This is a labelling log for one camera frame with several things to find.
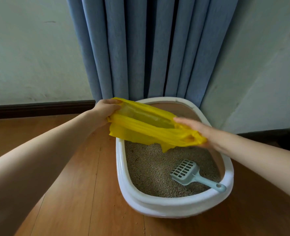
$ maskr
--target baseboard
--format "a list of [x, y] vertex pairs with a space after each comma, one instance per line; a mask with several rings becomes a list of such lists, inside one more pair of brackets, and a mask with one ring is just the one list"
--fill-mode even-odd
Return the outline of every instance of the baseboard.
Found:
[[256, 131], [241, 133], [238, 135], [260, 143], [276, 142], [281, 148], [290, 151], [290, 129]]
[[80, 114], [95, 106], [95, 100], [29, 103], [0, 106], [0, 119]]

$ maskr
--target litter box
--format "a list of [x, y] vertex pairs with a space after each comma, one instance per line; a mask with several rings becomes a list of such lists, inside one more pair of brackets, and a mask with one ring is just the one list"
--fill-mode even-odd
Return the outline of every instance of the litter box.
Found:
[[[154, 107], [174, 113], [179, 117], [199, 120], [210, 126], [203, 113], [193, 103], [186, 99], [174, 97], [157, 97], [139, 100], [140, 103], [150, 104]], [[128, 172], [124, 140], [116, 139], [117, 173], [120, 190], [126, 202], [143, 215], [159, 218], [185, 218], [206, 211], [226, 199], [233, 187], [233, 166], [229, 157], [210, 150], [216, 163], [221, 182], [227, 187], [223, 193], [214, 189], [202, 193], [179, 197], [163, 198], [144, 194], [132, 183]]]

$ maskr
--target hand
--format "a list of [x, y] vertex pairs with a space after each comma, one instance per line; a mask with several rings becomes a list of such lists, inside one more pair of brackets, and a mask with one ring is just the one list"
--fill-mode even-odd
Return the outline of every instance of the hand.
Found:
[[120, 103], [121, 101], [117, 99], [102, 99], [96, 103], [91, 111], [97, 115], [96, 122], [98, 127], [105, 125], [108, 122], [107, 117], [121, 108], [121, 106], [118, 105]]
[[199, 147], [202, 148], [215, 148], [215, 143], [214, 143], [214, 135], [216, 134], [217, 129], [207, 126], [201, 122], [188, 119], [188, 118], [174, 118], [173, 119], [176, 123], [180, 123], [183, 125], [186, 125], [190, 127], [192, 130], [198, 131], [200, 134], [202, 134], [204, 137], [207, 138], [207, 142], [199, 145]]

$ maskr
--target litter scoop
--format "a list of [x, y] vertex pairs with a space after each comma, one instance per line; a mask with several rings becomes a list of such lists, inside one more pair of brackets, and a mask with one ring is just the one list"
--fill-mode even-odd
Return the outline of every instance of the litter scoop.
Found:
[[223, 184], [211, 181], [200, 175], [200, 167], [193, 161], [182, 159], [178, 165], [170, 172], [170, 176], [176, 182], [182, 185], [188, 185], [192, 182], [200, 182], [218, 192], [225, 192], [226, 187]]

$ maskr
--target curtain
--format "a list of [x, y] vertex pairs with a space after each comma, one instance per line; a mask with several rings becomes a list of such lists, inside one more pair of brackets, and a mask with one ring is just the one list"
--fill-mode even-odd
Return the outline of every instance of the curtain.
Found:
[[200, 106], [238, 0], [67, 0], [96, 101]]

